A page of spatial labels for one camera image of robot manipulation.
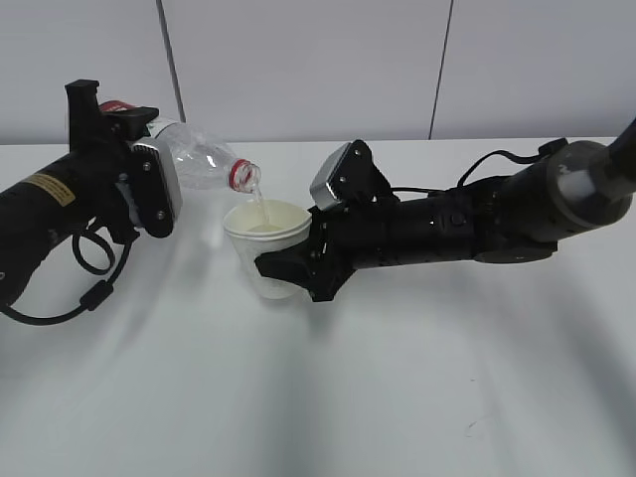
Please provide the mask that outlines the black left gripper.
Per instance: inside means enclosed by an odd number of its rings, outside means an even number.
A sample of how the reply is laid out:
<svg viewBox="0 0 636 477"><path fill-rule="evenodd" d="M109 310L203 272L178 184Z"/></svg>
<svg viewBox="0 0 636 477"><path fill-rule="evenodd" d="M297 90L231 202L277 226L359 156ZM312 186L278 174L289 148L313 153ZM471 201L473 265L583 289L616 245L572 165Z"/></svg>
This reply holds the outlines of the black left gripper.
<svg viewBox="0 0 636 477"><path fill-rule="evenodd" d="M148 124L159 109L140 106L105 112L97 103L98 80L77 79L65 85L68 102L69 148L73 156L71 182L79 188L81 205L115 243L136 240L129 205L119 190L127 173L128 142L150 136Z"/></svg>

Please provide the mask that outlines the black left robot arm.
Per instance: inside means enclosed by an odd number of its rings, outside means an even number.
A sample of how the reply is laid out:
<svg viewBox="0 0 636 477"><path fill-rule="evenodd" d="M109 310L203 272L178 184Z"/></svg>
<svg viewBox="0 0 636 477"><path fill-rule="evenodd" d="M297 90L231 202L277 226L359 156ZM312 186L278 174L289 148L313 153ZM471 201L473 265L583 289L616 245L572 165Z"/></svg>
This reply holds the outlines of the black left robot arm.
<svg viewBox="0 0 636 477"><path fill-rule="evenodd" d="M64 323L94 310L113 290L130 249L141 231L165 238L175 216L161 158L143 151L139 140L148 136L148 123L158 117L155 107L102 111L99 83L78 79L66 85L69 109L69 152L1 194L1 311L24 324ZM72 311L50 318L24 315L13 304L49 253L65 239L74 251L80 239L112 242L124 247L121 258L110 252L109 267L97 269L78 262L101 280Z"/></svg>

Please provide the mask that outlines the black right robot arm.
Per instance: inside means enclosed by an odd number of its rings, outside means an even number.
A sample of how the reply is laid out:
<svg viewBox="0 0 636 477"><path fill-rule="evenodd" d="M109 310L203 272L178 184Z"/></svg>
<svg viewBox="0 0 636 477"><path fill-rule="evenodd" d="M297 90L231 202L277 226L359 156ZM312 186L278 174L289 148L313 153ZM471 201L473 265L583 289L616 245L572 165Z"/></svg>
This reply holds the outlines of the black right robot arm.
<svg viewBox="0 0 636 477"><path fill-rule="evenodd" d="M308 237L255 259L260 275L332 300L365 268L448 261L509 264L543 260L558 243L621 220L635 193L635 130L612 143L543 144L512 155L519 171L399 198L362 140L334 151L315 176Z"/></svg>

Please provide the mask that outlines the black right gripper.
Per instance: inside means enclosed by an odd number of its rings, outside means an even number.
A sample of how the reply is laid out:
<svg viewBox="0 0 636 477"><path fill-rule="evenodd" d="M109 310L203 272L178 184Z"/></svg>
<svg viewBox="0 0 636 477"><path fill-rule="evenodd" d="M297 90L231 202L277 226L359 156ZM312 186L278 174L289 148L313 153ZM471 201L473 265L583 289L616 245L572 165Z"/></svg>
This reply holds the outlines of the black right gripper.
<svg viewBox="0 0 636 477"><path fill-rule="evenodd" d="M406 211L407 202L395 200L330 211L314 206L308 242L265 252L254 264L261 276L297 285L314 302L331 301L360 269L408 264L398 242Z"/></svg>

